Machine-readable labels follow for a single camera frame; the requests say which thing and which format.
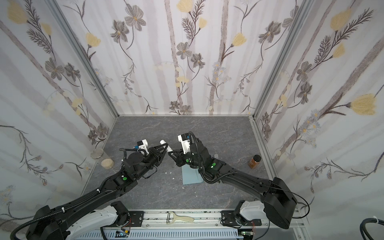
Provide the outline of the white glue stick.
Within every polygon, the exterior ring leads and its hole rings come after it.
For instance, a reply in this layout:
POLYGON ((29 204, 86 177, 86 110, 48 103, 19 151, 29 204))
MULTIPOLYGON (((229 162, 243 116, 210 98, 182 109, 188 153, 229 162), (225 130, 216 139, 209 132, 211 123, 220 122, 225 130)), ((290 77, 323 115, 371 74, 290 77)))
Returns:
POLYGON ((166 151, 167 151, 167 153, 173 151, 172 148, 169 146, 169 144, 168 144, 165 140, 161 140, 161 141, 160 141, 160 144, 161 144, 161 145, 164 145, 164 147, 166 147, 166 151))

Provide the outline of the light green envelope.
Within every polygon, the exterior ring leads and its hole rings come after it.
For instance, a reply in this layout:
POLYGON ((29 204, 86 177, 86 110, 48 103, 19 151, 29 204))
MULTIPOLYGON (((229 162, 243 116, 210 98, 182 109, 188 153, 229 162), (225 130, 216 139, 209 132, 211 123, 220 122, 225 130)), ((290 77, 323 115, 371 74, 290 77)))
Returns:
POLYGON ((188 165, 182 166, 183 185, 199 184, 204 180, 198 172, 198 169, 192 169, 188 165))

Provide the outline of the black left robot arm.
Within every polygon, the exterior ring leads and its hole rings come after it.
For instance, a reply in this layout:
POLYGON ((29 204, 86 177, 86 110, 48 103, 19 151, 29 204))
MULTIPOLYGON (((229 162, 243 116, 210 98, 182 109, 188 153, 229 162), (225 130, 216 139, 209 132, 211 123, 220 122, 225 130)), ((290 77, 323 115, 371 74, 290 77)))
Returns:
POLYGON ((157 168, 167 153, 168 144, 144 149, 123 149, 120 170, 102 181, 99 187, 67 204, 39 209, 28 225, 28 240, 74 240, 97 227, 114 223, 126 225, 131 219, 117 199, 128 193, 147 172, 157 168))

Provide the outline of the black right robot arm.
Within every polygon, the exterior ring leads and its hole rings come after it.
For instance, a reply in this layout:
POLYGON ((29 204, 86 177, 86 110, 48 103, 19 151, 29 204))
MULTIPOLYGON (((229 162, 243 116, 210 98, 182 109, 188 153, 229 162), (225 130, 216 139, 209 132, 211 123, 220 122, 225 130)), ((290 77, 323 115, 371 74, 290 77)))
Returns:
POLYGON ((276 226, 288 229, 297 206, 297 199, 286 183, 275 177, 262 179, 241 172, 224 161, 213 158, 207 148, 191 147, 190 151, 169 151, 177 166, 190 166, 208 184, 222 182, 254 196, 264 204, 266 217, 276 226))

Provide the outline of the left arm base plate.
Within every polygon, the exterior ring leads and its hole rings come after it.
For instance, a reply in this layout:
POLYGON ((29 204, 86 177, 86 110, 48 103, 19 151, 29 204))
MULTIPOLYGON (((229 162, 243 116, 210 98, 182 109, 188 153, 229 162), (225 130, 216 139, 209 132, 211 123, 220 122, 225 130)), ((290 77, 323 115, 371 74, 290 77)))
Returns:
POLYGON ((128 211, 118 216, 116 225, 122 227, 141 227, 144 220, 144 211, 128 211))

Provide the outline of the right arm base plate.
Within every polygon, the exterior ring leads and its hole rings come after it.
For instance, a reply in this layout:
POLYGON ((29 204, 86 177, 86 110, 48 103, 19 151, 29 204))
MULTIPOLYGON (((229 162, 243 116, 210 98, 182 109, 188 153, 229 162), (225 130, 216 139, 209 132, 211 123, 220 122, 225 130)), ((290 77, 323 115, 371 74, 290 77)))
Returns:
POLYGON ((241 228, 241 227, 258 227, 262 225, 260 219, 246 220, 240 213, 234 210, 221 211, 221 225, 224 227, 241 228))

